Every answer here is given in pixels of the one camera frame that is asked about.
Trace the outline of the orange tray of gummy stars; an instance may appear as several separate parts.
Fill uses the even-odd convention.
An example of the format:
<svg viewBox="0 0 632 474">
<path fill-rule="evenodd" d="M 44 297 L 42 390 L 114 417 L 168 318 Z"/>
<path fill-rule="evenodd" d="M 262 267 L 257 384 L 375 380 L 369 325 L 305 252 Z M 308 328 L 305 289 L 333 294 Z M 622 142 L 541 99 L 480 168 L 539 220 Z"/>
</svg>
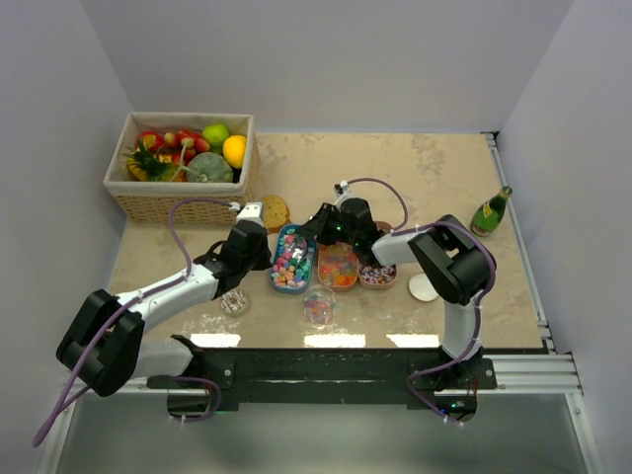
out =
<svg viewBox="0 0 632 474">
<path fill-rule="evenodd" d="M 357 282 L 359 261 L 349 244 L 320 244 L 317 276 L 319 281 L 336 292 L 351 290 Z"/>
</svg>

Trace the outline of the blue tray of star candies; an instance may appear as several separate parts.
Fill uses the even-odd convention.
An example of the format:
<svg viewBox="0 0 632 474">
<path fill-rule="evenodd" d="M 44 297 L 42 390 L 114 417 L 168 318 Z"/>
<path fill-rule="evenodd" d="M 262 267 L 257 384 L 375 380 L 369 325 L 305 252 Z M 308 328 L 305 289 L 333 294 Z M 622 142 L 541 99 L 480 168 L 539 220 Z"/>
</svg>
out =
<svg viewBox="0 0 632 474">
<path fill-rule="evenodd" d="M 287 224 L 278 233 L 270 280 L 274 290 L 300 294 L 307 290 L 314 260 L 315 242 L 298 234 L 298 224 Z"/>
</svg>

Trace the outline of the silver metal scoop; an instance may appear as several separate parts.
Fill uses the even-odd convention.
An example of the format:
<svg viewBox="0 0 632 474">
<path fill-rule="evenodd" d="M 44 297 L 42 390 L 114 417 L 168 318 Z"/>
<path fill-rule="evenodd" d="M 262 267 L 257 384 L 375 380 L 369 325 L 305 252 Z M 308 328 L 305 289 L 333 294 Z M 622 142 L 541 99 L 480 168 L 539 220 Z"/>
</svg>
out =
<svg viewBox="0 0 632 474">
<path fill-rule="evenodd" d="M 316 256 L 316 247 L 313 242 L 293 234 L 292 240 L 288 243 L 287 252 L 286 261 L 290 267 L 304 270 L 312 269 Z"/>
</svg>

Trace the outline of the pink tray of lollipops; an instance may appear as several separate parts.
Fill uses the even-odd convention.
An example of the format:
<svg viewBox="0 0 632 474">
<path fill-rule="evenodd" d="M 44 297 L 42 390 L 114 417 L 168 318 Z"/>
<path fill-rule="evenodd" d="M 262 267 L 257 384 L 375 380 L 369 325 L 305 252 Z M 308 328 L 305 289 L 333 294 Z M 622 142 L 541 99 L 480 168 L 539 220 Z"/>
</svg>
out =
<svg viewBox="0 0 632 474">
<path fill-rule="evenodd" d="M 396 265 L 376 267 L 359 264 L 357 282 L 367 289 L 385 290 L 394 284 L 397 276 Z"/>
</svg>

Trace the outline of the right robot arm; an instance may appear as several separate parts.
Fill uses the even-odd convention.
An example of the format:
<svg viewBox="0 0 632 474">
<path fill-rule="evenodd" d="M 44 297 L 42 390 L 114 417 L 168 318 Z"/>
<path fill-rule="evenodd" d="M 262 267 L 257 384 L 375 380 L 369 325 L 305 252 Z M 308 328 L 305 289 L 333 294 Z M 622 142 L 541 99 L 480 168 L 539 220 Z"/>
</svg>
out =
<svg viewBox="0 0 632 474">
<path fill-rule="evenodd" d="M 444 335 L 439 347 L 442 381 L 463 387 L 475 375 L 471 358 L 481 348 L 482 300 L 495 284 L 497 265 L 490 251 L 453 215 L 404 231 L 380 230 L 369 203 L 353 197 L 339 205 L 324 203 L 297 234 L 323 246 L 351 247 L 366 265 L 417 263 L 444 302 Z"/>
</svg>

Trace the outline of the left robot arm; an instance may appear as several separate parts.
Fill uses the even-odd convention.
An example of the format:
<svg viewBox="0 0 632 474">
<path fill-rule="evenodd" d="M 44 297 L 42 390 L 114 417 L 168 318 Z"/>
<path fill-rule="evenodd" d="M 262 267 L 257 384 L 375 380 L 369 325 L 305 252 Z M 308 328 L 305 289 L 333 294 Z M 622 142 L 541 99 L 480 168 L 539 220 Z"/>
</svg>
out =
<svg viewBox="0 0 632 474">
<path fill-rule="evenodd" d="M 198 385 L 204 363 L 174 339 L 153 349 L 146 332 L 192 306 L 236 288 L 250 271 L 271 266 L 267 229 L 240 220 L 224 241 L 181 272 L 136 291 L 89 294 L 62 338 L 56 358 L 102 397 L 134 377 L 170 374 L 183 387 Z"/>
</svg>

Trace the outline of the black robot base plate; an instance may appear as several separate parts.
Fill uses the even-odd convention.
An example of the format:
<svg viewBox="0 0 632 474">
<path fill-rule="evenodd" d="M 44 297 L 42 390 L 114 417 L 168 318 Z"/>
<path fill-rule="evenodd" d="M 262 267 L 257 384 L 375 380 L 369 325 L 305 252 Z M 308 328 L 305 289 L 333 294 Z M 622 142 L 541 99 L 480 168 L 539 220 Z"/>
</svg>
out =
<svg viewBox="0 0 632 474">
<path fill-rule="evenodd" d="M 197 418 L 211 408 L 243 404 L 364 404 L 437 408 L 470 420 L 478 394 L 497 388 L 492 361 L 448 365 L 438 349 L 203 349 L 180 377 L 154 375 L 174 416 Z"/>
</svg>

